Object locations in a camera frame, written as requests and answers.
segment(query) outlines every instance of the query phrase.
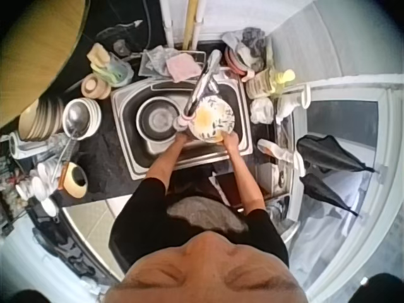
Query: stainless steel sink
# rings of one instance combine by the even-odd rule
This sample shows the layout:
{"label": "stainless steel sink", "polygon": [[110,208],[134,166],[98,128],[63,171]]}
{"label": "stainless steel sink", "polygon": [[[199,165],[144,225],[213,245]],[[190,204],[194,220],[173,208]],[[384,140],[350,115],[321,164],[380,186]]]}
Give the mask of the stainless steel sink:
{"label": "stainless steel sink", "polygon": [[[229,103],[234,111],[234,131],[240,138],[240,153],[241,155],[248,155],[253,152],[253,145],[242,83],[228,68],[220,68],[219,73],[214,78],[219,86],[219,96]],[[171,142],[153,143],[140,136],[136,129],[136,113],[139,107],[152,97],[164,96],[171,98],[183,109],[194,84],[194,81],[173,83],[170,80],[147,79],[112,93],[111,102],[118,136],[132,179],[144,178],[153,161],[171,144]],[[224,147],[193,140],[185,145],[175,169],[212,163],[226,158],[229,156]]]}

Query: plastic bag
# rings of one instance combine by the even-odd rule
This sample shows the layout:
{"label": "plastic bag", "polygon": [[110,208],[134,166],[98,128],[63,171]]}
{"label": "plastic bag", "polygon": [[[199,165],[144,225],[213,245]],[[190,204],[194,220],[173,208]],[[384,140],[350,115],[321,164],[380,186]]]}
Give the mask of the plastic bag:
{"label": "plastic bag", "polygon": [[254,124],[264,123],[271,124],[273,122],[273,104],[267,98],[257,98],[251,104],[251,122]]}

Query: dish soap bottle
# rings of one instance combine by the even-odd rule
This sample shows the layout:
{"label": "dish soap bottle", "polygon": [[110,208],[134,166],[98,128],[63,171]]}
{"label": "dish soap bottle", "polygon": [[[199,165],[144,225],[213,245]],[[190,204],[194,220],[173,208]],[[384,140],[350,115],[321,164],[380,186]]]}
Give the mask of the dish soap bottle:
{"label": "dish soap bottle", "polygon": [[134,75],[132,67],[96,43],[87,54],[93,72],[112,87],[129,84]]}
{"label": "dish soap bottle", "polygon": [[281,94],[285,83],[293,80],[295,80],[295,73],[291,69],[282,73],[267,68],[247,82],[247,95],[250,99],[255,99]]}

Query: dish towel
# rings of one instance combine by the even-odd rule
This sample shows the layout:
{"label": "dish towel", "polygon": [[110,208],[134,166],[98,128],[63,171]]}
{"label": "dish towel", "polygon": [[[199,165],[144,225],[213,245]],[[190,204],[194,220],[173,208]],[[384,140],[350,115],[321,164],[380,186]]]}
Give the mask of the dish towel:
{"label": "dish towel", "polygon": [[179,54],[167,60],[167,69],[174,81],[178,83],[195,76],[202,72],[201,67],[194,61],[189,54]]}

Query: soap dispenser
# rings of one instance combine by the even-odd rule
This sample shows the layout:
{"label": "soap dispenser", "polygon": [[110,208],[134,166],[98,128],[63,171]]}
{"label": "soap dispenser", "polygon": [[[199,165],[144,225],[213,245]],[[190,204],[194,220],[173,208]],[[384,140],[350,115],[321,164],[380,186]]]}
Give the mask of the soap dispenser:
{"label": "soap dispenser", "polygon": [[250,99],[280,95],[286,82],[293,80],[295,80],[295,73],[291,69],[278,72],[267,68],[247,82],[247,95]]}

